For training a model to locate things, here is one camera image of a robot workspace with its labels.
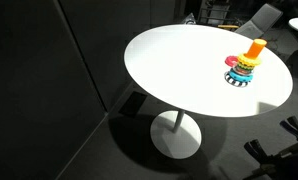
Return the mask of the black white striped base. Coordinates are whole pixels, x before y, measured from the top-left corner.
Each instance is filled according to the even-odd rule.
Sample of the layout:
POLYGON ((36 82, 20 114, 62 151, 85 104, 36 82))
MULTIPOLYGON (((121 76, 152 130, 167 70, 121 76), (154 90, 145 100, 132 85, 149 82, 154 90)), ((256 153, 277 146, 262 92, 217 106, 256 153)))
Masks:
POLYGON ((229 84, 231 84, 231 85, 233 85, 233 86, 235 86, 235 87, 246 87, 246 86, 249 84, 249 82, 240 82, 240 81, 237 81, 237 80, 233 79, 233 78, 229 75, 229 72, 226 72, 226 73, 225 73, 224 78, 225 78, 225 80, 226 80, 229 84))

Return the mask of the grey chair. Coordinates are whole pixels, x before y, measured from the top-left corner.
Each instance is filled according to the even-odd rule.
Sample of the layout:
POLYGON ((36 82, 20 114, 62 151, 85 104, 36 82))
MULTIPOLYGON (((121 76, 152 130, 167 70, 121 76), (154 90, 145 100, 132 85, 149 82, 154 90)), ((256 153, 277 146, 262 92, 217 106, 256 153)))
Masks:
POLYGON ((235 33, 250 39, 260 38, 282 16, 283 12, 270 4, 264 4, 250 20, 240 26, 235 33))

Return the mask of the white round pedestal table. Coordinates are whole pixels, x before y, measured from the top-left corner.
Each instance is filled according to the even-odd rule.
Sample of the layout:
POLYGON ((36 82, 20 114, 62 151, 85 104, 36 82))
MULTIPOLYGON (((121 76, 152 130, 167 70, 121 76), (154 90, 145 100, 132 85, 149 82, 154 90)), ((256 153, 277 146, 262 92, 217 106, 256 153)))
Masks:
POLYGON ((150 95, 174 106, 151 124, 155 147, 174 159, 200 148, 201 132, 190 112, 214 117, 248 117, 281 106, 293 88, 286 65, 272 51, 260 53, 262 63, 246 86, 226 80, 225 58, 244 54, 252 40, 202 25, 168 25, 147 30, 127 45, 125 67, 150 95))

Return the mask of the black floor mat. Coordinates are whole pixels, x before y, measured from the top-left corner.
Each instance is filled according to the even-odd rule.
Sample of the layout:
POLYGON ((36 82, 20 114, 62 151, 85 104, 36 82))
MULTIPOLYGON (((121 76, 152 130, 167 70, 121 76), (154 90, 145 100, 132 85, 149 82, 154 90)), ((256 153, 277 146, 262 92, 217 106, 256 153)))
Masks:
POLYGON ((145 94, 134 91, 122 105, 119 113, 128 117, 135 117, 145 100, 145 94))

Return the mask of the black clamp on stand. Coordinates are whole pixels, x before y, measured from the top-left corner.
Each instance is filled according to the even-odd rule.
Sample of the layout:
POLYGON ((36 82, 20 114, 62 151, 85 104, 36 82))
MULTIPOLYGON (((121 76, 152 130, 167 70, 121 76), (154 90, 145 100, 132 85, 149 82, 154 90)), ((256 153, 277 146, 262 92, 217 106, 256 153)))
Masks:
POLYGON ((280 122, 297 142, 275 155, 267 155, 257 139, 244 144, 244 149, 259 163, 259 168, 243 180, 254 180, 267 175, 271 180, 298 180, 298 120, 295 116, 280 122))

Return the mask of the yellow bar in background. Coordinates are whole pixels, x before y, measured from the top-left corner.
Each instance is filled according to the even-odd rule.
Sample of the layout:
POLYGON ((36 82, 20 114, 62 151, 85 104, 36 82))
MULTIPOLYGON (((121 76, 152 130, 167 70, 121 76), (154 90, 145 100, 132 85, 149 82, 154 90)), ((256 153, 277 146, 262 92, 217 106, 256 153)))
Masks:
POLYGON ((240 26, 237 25, 217 25, 218 28, 224 29, 238 29, 240 26))

